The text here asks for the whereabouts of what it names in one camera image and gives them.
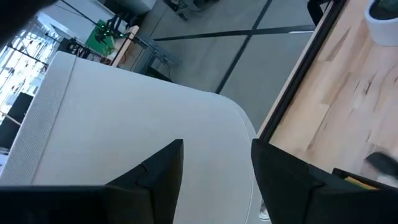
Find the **gray floor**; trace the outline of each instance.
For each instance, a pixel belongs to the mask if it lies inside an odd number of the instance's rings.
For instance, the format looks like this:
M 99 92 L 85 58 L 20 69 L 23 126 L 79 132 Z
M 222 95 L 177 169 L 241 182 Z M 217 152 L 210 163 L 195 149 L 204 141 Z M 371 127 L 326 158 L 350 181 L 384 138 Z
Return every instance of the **gray floor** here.
M 141 26 L 139 35 L 152 38 L 251 29 L 267 0 L 219 0 L 203 12 L 187 14 L 182 21 L 158 0 Z M 313 25 L 307 0 L 272 0 L 258 29 Z M 254 35 L 226 82 L 221 94 L 237 102 L 258 130 L 295 65 L 311 33 Z M 175 83 L 203 91 L 216 91 L 246 36 L 160 41 L 163 48 L 180 57 L 171 66 Z M 138 47 L 124 69 L 131 70 Z M 160 71 L 168 73 L 165 67 Z

